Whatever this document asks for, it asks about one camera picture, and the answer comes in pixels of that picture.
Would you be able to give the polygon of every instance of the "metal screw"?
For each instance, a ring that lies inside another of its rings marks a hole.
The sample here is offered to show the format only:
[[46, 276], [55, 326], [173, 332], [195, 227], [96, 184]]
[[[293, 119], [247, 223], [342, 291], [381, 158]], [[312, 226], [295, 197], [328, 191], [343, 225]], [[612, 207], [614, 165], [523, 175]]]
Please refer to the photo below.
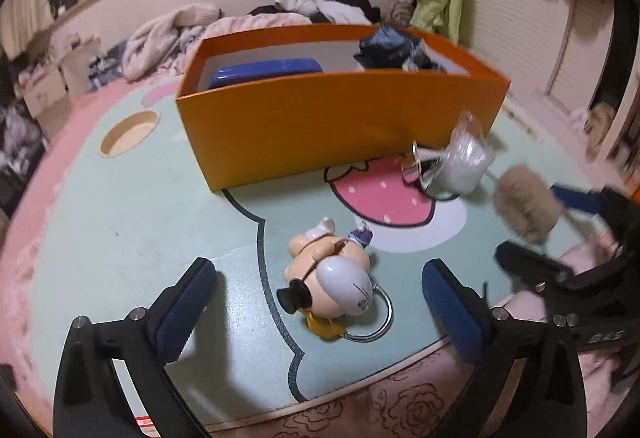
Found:
[[578, 323], [578, 314], [576, 313], [568, 313], [564, 318], [569, 326], [575, 326]]
[[559, 328], [564, 328], [566, 326], [566, 319], [561, 315], [554, 315], [552, 317], [552, 321]]
[[86, 322], [88, 320], [89, 320], [89, 317], [84, 316], [84, 315], [79, 315], [71, 323], [71, 326], [73, 326], [76, 330], [78, 330], [78, 329], [82, 328], [86, 324]]
[[132, 321], [139, 321], [146, 315], [146, 308], [139, 306], [138, 308], [134, 308], [129, 312], [129, 319]]
[[503, 308], [502, 306], [495, 306], [491, 309], [491, 315], [493, 315], [498, 321], [506, 321], [510, 314], [506, 308]]

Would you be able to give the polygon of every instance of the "beige blanket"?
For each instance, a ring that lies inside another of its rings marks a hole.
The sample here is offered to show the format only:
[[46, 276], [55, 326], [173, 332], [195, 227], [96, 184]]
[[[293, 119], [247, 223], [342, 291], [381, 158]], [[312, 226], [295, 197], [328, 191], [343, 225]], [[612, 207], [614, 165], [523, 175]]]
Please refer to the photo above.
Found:
[[222, 11], [214, 5], [191, 4], [146, 22], [127, 43], [122, 73], [128, 81], [140, 79], [221, 15]]
[[233, 32], [242, 32], [243, 30], [284, 27], [286, 25], [311, 25], [311, 20], [306, 16], [294, 14], [293, 12], [288, 14], [256, 14], [255, 16], [230, 16], [228, 18], [222, 18], [209, 25], [202, 33], [201, 38], [191, 43], [187, 49], [177, 57], [173, 65], [173, 73], [180, 75], [187, 71], [187, 67], [200, 46], [201, 40], [215, 38], [216, 36], [231, 34]]

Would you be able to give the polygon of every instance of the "yellow figure part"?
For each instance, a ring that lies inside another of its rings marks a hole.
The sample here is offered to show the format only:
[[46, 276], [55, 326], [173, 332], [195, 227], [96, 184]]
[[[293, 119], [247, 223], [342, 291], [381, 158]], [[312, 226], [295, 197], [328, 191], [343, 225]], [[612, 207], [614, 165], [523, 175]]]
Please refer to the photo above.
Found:
[[301, 309], [300, 311], [306, 317], [306, 326], [311, 330], [311, 333], [317, 335], [321, 339], [332, 341], [347, 331], [347, 328], [344, 325], [332, 319], [316, 318], [309, 310], [306, 309]]

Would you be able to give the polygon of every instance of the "plastic bag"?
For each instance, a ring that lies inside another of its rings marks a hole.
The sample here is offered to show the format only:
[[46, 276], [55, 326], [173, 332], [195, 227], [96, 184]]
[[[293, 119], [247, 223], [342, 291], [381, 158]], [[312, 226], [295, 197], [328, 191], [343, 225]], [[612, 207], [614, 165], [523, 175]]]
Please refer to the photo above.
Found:
[[470, 111], [462, 111], [435, 181], [452, 193], [469, 194], [478, 187], [484, 171], [494, 160], [482, 126]]

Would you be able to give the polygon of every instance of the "cardboard box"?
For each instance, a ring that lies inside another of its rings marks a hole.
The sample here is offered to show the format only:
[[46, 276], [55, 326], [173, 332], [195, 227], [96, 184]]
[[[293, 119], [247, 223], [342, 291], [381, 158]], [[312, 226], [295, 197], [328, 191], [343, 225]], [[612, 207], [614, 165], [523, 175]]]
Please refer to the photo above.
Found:
[[[212, 191], [449, 142], [460, 111], [491, 128], [509, 80], [445, 38], [413, 30], [449, 73], [357, 70], [375, 26], [302, 25], [203, 40], [176, 103]], [[324, 73], [207, 90], [227, 64], [314, 57]]]

